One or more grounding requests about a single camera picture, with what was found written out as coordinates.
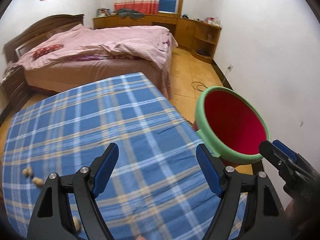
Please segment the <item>peanut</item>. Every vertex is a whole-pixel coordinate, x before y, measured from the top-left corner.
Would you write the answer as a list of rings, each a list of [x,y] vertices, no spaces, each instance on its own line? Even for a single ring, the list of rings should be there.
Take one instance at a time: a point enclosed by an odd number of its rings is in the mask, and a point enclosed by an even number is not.
[[[39,188],[42,188],[44,186],[44,181],[43,179],[41,178],[38,178],[38,177],[34,177],[32,179],[32,183],[36,186],[36,187],[39,187]]]
[[[75,216],[73,216],[72,219],[73,219],[73,223],[74,223],[74,227],[75,227],[76,232],[80,232],[81,231],[80,220]]]
[[[32,177],[33,176],[33,169],[30,166],[27,166],[22,170],[22,174],[25,177]]]

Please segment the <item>red bin with green rim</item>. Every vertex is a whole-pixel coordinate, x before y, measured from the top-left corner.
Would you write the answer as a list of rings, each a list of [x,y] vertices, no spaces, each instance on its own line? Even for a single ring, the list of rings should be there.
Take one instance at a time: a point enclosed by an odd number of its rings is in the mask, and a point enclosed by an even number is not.
[[[192,128],[214,157],[235,166],[261,161],[259,145],[271,139],[257,110],[235,91],[221,86],[200,94]]]

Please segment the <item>blue plaid tablecloth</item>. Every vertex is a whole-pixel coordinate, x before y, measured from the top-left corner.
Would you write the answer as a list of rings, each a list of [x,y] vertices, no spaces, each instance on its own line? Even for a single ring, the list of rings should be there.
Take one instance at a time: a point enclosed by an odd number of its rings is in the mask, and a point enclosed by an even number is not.
[[[202,239],[220,199],[196,160],[200,137],[142,73],[86,84],[16,113],[3,152],[5,209],[26,236],[47,179],[74,174],[109,144],[119,158],[96,202],[115,239]]]

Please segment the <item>dark wooden nightstand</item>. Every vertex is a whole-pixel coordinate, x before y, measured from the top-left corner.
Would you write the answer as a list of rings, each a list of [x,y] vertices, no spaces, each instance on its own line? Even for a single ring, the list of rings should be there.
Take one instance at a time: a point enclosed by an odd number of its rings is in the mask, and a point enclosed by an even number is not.
[[[25,79],[23,67],[19,66],[12,70],[1,81],[1,89],[9,105],[15,112],[19,112],[31,98],[30,87]]]

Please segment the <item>long wooden cabinet desk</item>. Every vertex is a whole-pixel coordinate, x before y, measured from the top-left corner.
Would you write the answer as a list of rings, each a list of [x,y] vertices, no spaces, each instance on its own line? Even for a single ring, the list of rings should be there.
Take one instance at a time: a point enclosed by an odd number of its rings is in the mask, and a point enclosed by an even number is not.
[[[190,52],[193,57],[206,63],[212,63],[221,33],[219,26],[177,16],[145,15],[136,20],[129,16],[121,18],[119,15],[93,18],[95,29],[138,25],[166,27],[177,41],[178,48]]]

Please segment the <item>red floral pillow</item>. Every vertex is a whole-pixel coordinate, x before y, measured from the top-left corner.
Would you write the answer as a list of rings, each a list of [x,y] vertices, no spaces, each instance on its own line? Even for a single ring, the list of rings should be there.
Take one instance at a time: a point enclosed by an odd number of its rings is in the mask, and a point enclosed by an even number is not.
[[[51,52],[60,50],[60,49],[62,49],[63,47],[64,47],[63,44],[54,44],[54,45],[51,45],[51,46],[46,46],[46,47],[37,49],[37,50],[33,53],[33,60],[36,60],[36,59],[42,57],[43,55],[47,55],[47,54],[49,54],[49,53],[51,53]]]

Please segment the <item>wooden bed with headboard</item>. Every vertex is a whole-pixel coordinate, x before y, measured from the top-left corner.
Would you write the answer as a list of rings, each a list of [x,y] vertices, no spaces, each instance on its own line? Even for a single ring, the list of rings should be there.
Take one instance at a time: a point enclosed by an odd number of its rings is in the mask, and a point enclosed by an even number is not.
[[[92,29],[82,15],[53,15],[3,47],[7,68],[21,67],[29,86],[51,92],[118,75],[143,73],[168,99],[177,46],[169,29],[136,25]]]

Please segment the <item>pink quilt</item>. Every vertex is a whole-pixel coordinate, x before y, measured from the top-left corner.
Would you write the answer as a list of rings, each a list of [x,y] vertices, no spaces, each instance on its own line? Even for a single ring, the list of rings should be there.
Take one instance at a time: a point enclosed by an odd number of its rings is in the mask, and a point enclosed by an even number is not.
[[[64,47],[33,60],[33,53],[37,49],[54,44],[63,44]],[[17,63],[31,71],[75,57],[130,55],[151,61],[162,68],[172,48],[177,46],[177,41],[166,27],[138,25],[93,30],[79,24],[68,31],[53,35],[23,54]]]

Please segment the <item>dark clothes pile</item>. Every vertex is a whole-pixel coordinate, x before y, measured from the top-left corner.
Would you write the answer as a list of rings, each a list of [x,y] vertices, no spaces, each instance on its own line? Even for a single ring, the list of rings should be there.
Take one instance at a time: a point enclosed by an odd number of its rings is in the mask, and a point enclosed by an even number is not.
[[[144,14],[141,12],[138,12],[136,10],[133,9],[118,9],[116,11],[116,14],[119,15],[121,18],[126,18],[129,17],[131,19],[137,20],[137,19],[141,19],[144,18]]]

